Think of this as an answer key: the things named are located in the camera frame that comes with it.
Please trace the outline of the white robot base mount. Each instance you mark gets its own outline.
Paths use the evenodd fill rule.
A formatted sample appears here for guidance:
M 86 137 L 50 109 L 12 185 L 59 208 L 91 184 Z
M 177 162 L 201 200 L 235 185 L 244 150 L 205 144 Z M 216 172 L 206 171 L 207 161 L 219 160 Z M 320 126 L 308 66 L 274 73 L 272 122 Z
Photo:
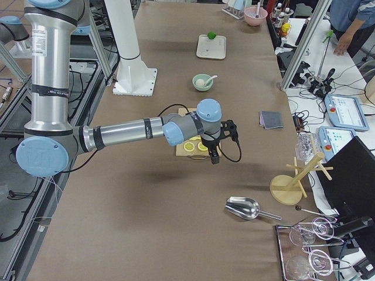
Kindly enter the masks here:
M 105 6 L 120 55 L 113 93 L 152 96 L 157 69 L 147 67 L 141 58 L 131 2 L 105 1 Z

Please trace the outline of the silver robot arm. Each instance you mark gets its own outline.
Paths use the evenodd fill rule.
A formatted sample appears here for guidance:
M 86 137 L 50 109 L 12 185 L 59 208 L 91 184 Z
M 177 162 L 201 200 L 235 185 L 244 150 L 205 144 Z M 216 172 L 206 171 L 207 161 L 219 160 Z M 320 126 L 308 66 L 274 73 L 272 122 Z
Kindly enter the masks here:
M 76 156 L 110 145 L 165 137 L 175 146 L 201 136 L 212 163 L 217 147 L 230 135 L 220 104 L 204 99 L 185 115 L 169 114 L 109 126 L 72 126 L 68 122 L 71 34 L 83 28 L 93 33 L 88 1 L 26 1 L 25 17 L 32 25 L 32 113 L 16 160 L 27 173 L 50 177 L 67 169 Z

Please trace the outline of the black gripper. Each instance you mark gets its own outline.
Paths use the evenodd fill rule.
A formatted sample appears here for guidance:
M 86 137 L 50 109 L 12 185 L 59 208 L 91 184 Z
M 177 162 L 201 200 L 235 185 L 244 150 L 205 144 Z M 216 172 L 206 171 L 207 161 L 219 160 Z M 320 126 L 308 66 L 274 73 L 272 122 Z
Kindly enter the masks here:
M 219 153 L 224 154 L 221 148 L 220 141 L 227 138 L 224 129 L 220 128 L 217 132 L 204 131 L 201 135 L 202 144 L 207 147 L 208 153 L 213 165 L 220 163 Z

